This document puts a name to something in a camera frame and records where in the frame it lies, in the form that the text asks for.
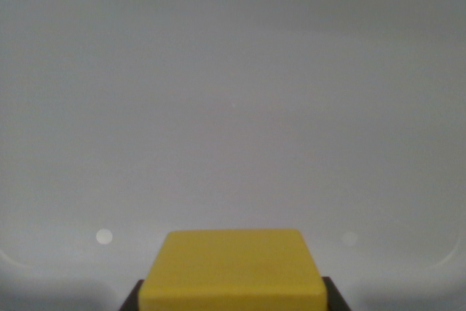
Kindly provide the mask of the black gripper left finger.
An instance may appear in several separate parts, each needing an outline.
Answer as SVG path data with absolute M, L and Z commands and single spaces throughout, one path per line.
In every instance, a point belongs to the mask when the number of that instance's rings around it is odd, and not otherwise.
M 139 311 L 138 292 L 144 280 L 139 280 L 119 308 L 119 311 Z

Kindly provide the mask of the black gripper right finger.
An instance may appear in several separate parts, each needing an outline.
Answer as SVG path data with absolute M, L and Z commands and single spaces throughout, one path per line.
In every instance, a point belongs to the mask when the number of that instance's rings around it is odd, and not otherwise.
M 327 290 L 327 311 L 351 311 L 350 306 L 328 276 L 322 277 Z

